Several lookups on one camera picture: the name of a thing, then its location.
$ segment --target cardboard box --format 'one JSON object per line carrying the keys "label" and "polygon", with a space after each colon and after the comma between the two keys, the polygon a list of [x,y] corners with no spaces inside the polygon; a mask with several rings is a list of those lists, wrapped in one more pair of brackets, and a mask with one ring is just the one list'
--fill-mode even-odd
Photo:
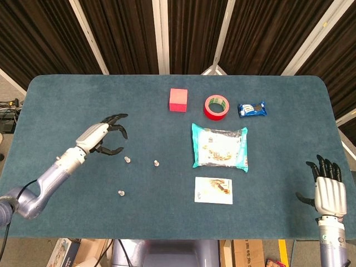
{"label": "cardboard box", "polygon": [[231,240],[219,240],[219,247],[220,247],[220,266],[234,267]]}
{"label": "cardboard box", "polygon": [[234,240],[235,267],[265,267],[262,240]]}
{"label": "cardboard box", "polygon": [[72,267],[79,245],[80,243],[68,238],[59,238],[47,267]]}
{"label": "cardboard box", "polygon": [[100,255],[106,248],[105,244],[109,239],[82,239],[78,249],[77,256],[74,260],[74,266],[90,259],[99,259]]}

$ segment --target snack package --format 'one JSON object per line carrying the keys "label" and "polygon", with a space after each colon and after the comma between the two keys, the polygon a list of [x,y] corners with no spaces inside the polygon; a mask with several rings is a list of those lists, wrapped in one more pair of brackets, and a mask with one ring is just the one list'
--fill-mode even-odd
{"label": "snack package", "polygon": [[265,102],[259,104],[239,104],[240,117],[245,116],[266,116]]}
{"label": "snack package", "polygon": [[191,125],[195,162],[198,166],[235,167],[248,171],[247,128],[222,131]]}

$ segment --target teal plastic bag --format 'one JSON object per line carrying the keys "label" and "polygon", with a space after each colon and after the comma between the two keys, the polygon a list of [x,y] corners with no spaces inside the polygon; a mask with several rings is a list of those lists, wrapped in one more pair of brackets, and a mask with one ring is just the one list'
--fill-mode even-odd
{"label": "teal plastic bag", "polygon": [[222,131],[191,125],[195,162],[198,166],[225,166],[249,170],[247,160],[247,128]]}

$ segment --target black curtain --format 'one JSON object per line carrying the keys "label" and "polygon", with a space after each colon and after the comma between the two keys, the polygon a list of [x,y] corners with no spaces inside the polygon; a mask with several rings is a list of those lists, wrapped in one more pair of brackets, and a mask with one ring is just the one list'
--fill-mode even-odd
{"label": "black curtain", "polygon": [[0,3],[0,68],[25,90],[52,73],[102,73],[69,1]]}
{"label": "black curtain", "polygon": [[212,65],[227,3],[168,0],[171,74],[201,74]]}
{"label": "black curtain", "polygon": [[342,124],[339,129],[356,146],[356,118]]}
{"label": "black curtain", "polygon": [[219,66],[280,75],[333,0],[236,0]]}
{"label": "black curtain", "polygon": [[340,18],[297,75],[316,75],[325,82],[335,118],[356,108],[356,2]]}
{"label": "black curtain", "polygon": [[152,1],[80,2],[110,74],[159,74]]}

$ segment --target card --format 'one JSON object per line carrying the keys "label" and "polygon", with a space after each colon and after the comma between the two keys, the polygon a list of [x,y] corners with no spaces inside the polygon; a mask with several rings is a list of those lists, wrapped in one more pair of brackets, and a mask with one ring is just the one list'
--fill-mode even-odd
{"label": "card", "polygon": [[233,204],[231,179],[195,177],[195,202]]}

